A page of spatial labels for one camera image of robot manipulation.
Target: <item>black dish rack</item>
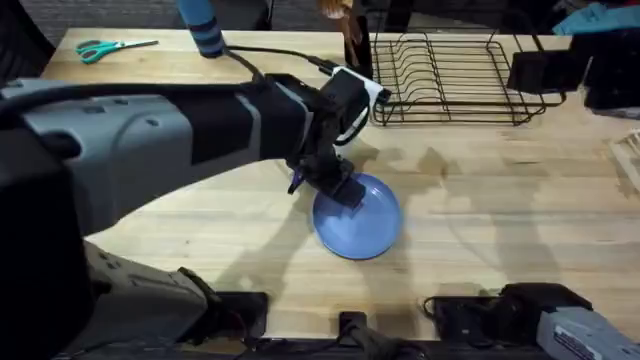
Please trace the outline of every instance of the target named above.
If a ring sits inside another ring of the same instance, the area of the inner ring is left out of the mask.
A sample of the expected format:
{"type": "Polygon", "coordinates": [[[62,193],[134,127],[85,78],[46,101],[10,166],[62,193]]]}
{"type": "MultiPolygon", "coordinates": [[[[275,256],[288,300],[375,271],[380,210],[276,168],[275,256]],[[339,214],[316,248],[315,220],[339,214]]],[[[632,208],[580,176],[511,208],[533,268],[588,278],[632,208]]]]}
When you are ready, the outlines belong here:
{"type": "Polygon", "coordinates": [[[503,43],[511,42],[511,49],[519,52],[544,52],[544,48],[533,30],[506,36],[499,34],[503,26],[492,29],[478,23],[498,19],[504,24],[509,19],[522,26],[528,22],[524,14],[479,9],[438,12],[427,19],[436,23],[433,26],[409,27],[402,33],[389,33],[388,26],[383,32],[386,16],[387,9],[367,12],[369,29],[375,31],[373,79],[392,92],[387,104],[374,108],[372,118],[378,124],[517,126],[566,99],[564,93],[532,95],[507,87],[512,55],[503,43]]]}

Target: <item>gray robot arm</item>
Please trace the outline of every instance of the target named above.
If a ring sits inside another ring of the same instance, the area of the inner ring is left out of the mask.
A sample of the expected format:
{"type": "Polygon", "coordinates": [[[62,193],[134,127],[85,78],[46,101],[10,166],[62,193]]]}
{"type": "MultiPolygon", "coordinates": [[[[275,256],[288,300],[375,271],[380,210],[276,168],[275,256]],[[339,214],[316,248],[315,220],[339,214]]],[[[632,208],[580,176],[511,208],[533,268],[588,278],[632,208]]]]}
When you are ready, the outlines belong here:
{"type": "MultiPolygon", "coordinates": [[[[360,83],[354,94],[367,94],[358,78],[342,75],[360,83]]],[[[362,189],[349,178],[353,167],[332,148],[340,129],[348,128],[343,109],[299,80],[289,81],[294,90],[282,82],[247,91],[85,98],[41,106],[22,117],[72,173],[83,235],[109,228],[175,189],[265,159],[287,159],[294,170],[301,166],[312,186],[354,206],[362,189]],[[306,161],[310,157],[322,159],[306,161]]],[[[330,84],[323,90],[336,89],[330,84]]],[[[65,86],[17,80],[0,93],[10,99],[65,86]]],[[[352,100],[346,96],[345,105],[352,100]]],[[[367,107],[369,97],[358,105],[367,107]]]]}

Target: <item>blue plate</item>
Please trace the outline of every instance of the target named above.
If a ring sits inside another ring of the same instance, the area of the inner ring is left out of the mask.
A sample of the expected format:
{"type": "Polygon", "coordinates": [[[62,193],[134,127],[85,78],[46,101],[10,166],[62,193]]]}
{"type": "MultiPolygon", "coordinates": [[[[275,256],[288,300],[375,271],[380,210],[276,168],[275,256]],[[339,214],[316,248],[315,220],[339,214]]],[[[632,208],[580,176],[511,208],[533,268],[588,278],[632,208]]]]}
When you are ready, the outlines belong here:
{"type": "Polygon", "coordinates": [[[355,210],[318,193],[313,201],[313,226],[324,245],[347,259],[374,258],[396,241],[402,227],[398,200],[387,185],[367,174],[353,177],[365,186],[355,210]]]}

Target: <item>blue handle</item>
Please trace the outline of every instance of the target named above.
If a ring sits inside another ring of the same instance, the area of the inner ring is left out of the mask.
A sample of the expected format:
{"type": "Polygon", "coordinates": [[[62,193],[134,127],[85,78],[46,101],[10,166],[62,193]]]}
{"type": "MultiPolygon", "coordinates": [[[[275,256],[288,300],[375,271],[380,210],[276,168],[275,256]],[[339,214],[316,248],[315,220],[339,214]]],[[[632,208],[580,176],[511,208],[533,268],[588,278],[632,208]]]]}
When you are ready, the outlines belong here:
{"type": "Polygon", "coordinates": [[[200,54],[216,58],[224,52],[224,38],[210,0],[177,0],[178,10],[200,54]]]}

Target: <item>cable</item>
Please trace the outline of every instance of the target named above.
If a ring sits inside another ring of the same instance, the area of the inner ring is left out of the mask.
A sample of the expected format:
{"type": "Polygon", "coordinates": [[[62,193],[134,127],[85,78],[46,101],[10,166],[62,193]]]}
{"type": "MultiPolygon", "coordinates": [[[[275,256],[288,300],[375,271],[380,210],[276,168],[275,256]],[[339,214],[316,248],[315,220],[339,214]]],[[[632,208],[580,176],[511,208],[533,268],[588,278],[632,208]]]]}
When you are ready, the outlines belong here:
{"type": "Polygon", "coordinates": [[[176,84],[91,84],[44,89],[18,95],[0,102],[0,118],[9,113],[20,114],[36,107],[58,101],[79,100],[89,97],[114,95],[177,95],[193,94],[198,91],[245,92],[262,84],[218,84],[218,85],[176,85],[176,84]]]}
{"type": "Polygon", "coordinates": [[[253,82],[255,83],[263,83],[266,82],[267,80],[264,78],[264,75],[262,75],[262,73],[260,72],[260,70],[258,70],[257,67],[255,67],[255,65],[253,65],[249,60],[243,58],[242,56],[234,53],[233,51],[231,51],[233,49],[229,49],[229,47],[227,47],[224,51],[224,53],[232,58],[233,60],[239,62],[240,64],[242,64],[245,68],[247,68],[247,70],[249,70],[251,72],[251,75],[253,77],[253,82]]]}
{"type": "Polygon", "coordinates": [[[273,53],[273,54],[291,55],[291,56],[297,56],[297,57],[303,58],[308,61],[311,61],[310,59],[312,58],[312,56],[309,56],[307,54],[303,54],[301,52],[294,51],[294,50],[271,49],[271,48],[263,48],[263,47],[237,46],[237,45],[227,46],[227,49],[236,50],[236,51],[267,52],[267,53],[273,53]]]}
{"type": "Polygon", "coordinates": [[[334,63],[331,60],[323,60],[317,56],[303,54],[301,52],[294,51],[294,50],[272,49],[272,48],[263,48],[263,47],[253,47],[253,46],[227,46],[227,49],[236,50],[236,51],[266,52],[266,53],[272,53],[272,54],[297,56],[299,58],[307,60],[313,65],[316,65],[321,72],[329,76],[331,76],[333,69],[338,66],[338,64],[334,63]]]}

